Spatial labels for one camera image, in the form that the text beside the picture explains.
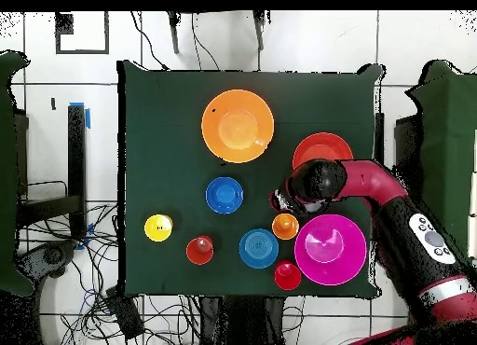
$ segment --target blue plate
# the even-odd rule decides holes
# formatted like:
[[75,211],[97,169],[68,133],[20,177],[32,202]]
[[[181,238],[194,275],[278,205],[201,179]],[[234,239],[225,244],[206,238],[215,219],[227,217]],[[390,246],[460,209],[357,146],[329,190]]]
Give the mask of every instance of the blue plate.
[[279,255],[279,242],[268,230],[250,230],[238,246],[243,262],[253,269],[266,269]]
[[243,190],[235,179],[220,176],[207,186],[205,201],[218,214],[232,214],[243,201]]

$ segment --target green table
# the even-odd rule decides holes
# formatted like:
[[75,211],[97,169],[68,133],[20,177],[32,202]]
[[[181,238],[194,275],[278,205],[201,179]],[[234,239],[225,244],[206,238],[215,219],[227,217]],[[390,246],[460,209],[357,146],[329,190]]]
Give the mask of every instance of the green table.
[[[165,72],[144,71],[128,61],[118,64],[124,71],[126,99],[128,295],[376,296],[367,262],[348,283],[323,286],[304,277],[297,289],[285,292],[275,285],[274,265],[251,269],[241,261],[238,248],[250,229],[271,229],[276,214],[268,205],[268,194],[291,172],[293,151],[309,134],[334,132],[348,142],[356,159],[372,156],[379,65],[369,65],[357,75]],[[202,139],[205,107],[231,89],[260,95],[275,120],[268,149],[249,163],[224,163]],[[207,184],[217,176],[232,176],[243,187],[244,201],[231,215],[216,214],[205,201]],[[329,212],[354,220],[369,243],[371,221],[361,200],[344,200]],[[173,232],[164,242],[144,235],[144,222],[153,214],[173,220]],[[214,243],[213,258],[204,266],[193,265],[185,255],[187,243],[200,234],[211,236]],[[279,241],[277,261],[294,261],[293,245],[294,241]]]

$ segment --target magenta bowl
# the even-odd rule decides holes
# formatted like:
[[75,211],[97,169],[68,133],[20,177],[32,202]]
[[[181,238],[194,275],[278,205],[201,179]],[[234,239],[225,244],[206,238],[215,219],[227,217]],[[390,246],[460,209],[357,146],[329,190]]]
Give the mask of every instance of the magenta bowl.
[[339,285],[352,280],[366,260],[366,239],[352,220],[322,214],[306,223],[294,243],[298,268],[314,283]]

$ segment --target orange bowl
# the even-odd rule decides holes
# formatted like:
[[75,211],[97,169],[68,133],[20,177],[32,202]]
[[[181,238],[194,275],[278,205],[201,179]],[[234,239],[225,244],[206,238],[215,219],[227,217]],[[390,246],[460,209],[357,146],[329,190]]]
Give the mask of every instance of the orange bowl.
[[236,163],[251,161],[265,152],[272,139],[272,112],[250,91],[225,91],[205,108],[202,136],[218,158]]
[[272,231],[281,240],[291,240],[299,228],[298,220],[292,214],[278,214],[272,222]]

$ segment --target control buttons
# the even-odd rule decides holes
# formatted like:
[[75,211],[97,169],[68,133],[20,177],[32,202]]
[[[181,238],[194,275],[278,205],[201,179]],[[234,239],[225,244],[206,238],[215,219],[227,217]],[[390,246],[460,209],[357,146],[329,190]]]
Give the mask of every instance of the control buttons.
[[426,242],[432,246],[441,247],[444,245],[443,237],[441,236],[441,234],[435,231],[428,231],[424,236],[424,240],[426,240]]
[[456,257],[425,215],[413,214],[409,218],[409,227],[422,245],[423,251],[431,258],[443,264],[456,263]]

